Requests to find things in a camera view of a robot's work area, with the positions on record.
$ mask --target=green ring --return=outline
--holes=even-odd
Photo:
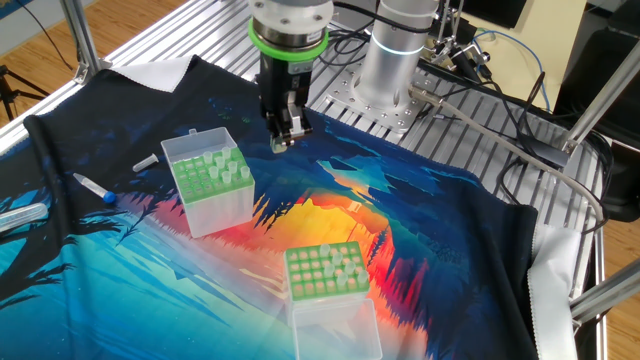
[[[265,55],[271,56],[274,59],[288,61],[288,62],[304,62],[317,58],[329,45],[329,33],[325,33],[324,40],[318,45],[318,47],[303,52],[288,52],[282,51],[265,44],[256,35],[253,30],[253,19],[249,21],[249,38],[253,44]]]

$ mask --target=white cable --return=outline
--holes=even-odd
[[[456,108],[455,106],[449,104],[448,102],[439,101],[438,103],[436,103],[434,105],[436,105],[436,106],[440,105],[444,109],[447,109],[447,110],[451,111],[457,117],[459,117],[460,120],[462,120],[465,123],[467,123],[467,125],[472,127],[477,132],[479,132],[479,133],[481,133],[481,134],[483,134],[485,136],[488,136],[493,141],[497,142],[498,144],[500,144],[503,147],[505,147],[507,150],[509,150],[509,151],[513,152],[514,154],[518,155],[519,157],[521,157],[523,160],[527,161],[528,163],[538,167],[540,170],[544,170],[544,171],[550,173],[551,175],[554,175],[558,179],[562,180],[565,184],[567,184],[569,187],[571,187],[573,190],[577,191],[578,193],[580,193],[580,195],[584,196],[587,199],[587,201],[589,202],[589,204],[591,204],[591,207],[593,207],[593,210],[596,213],[596,219],[597,219],[598,222],[604,221],[604,212],[602,211],[602,207],[600,207],[600,203],[598,202],[598,199],[596,199],[593,195],[591,195],[591,193],[586,188],[584,188],[579,182],[573,180],[569,176],[561,173],[560,171],[558,171],[558,170],[546,165],[542,161],[540,161],[540,160],[534,158],[533,156],[527,154],[526,152],[524,152],[523,150],[521,150],[517,146],[515,146],[512,143],[508,142],[507,140],[501,138],[500,135],[495,134],[495,133],[485,129],[482,125],[480,125],[477,122],[473,121],[473,119],[471,119],[465,113],[463,113],[462,111],[458,110],[458,108]]]

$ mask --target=clear plastic box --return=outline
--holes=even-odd
[[[327,254],[322,254],[321,246],[327,246]],[[337,252],[342,254],[340,263],[332,266],[330,274],[325,273],[324,267],[333,264],[333,255]],[[285,304],[289,326],[292,325],[294,309],[362,301],[369,293],[368,276],[366,283],[357,280],[360,272],[366,272],[357,242],[291,248],[285,251],[283,257],[289,293]],[[354,262],[355,267],[347,274],[347,282],[341,287],[338,275],[345,272],[348,262]]]
[[[200,133],[191,129],[189,135],[162,141],[161,145],[191,236],[208,235],[251,220],[255,181],[226,128]],[[220,167],[217,160],[223,157]]]
[[[371,299],[297,308],[292,318],[298,360],[382,358]]]

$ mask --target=white cloth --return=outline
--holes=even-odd
[[[146,64],[116,67],[109,70],[150,89],[173,92],[187,72],[193,56]]]
[[[569,293],[580,246],[580,233],[538,225],[533,266],[529,269],[531,313],[540,360],[578,359]]]

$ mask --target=metal table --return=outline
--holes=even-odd
[[[259,51],[247,36],[247,22],[251,13],[242,0],[192,0],[136,36],[105,60],[114,67],[198,55],[227,71],[253,81],[259,72]],[[366,52],[339,55],[329,48],[323,56],[331,62],[347,62]],[[482,184],[499,198],[496,176],[513,155],[493,141],[476,133],[462,122],[434,118],[441,110],[430,111],[418,119],[408,132],[389,131],[361,116],[345,110],[327,100],[326,94],[338,90],[342,81],[351,77],[358,64],[346,67],[327,66],[316,61],[308,107],[323,112],[362,131],[398,144],[426,158],[474,173]],[[427,75],[426,87],[443,95],[460,88],[459,85]],[[0,129],[0,154],[27,137],[22,120],[28,114],[46,113],[81,88],[69,82],[58,91]],[[515,136],[515,128],[508,121],[502,102],[478,91],[466,91],[451,96],[448,101],[479,123]],[[514,115],[522,109],[513,105]],[[538,139],[550,142],[566,131],[535,116],[530,116],[531,127]],[[564,172],[591,189],[602,191],[602,171],[597,155],[588,145],[580,146]],[[587,202],[575,191],[556,181],[547,173],[532,167],[521,167],[507,174],[505,183],[523,204],[539,211],[539,223],[583,231],[595,225],[595,218]],[[598,230],[582,238],[574,288],[571,298],[581,295],[587,272],[590,249],[596,250],[596,283],[604,279],[603,233]],[[606,319],[597,325],[597,358],[606,359]]]

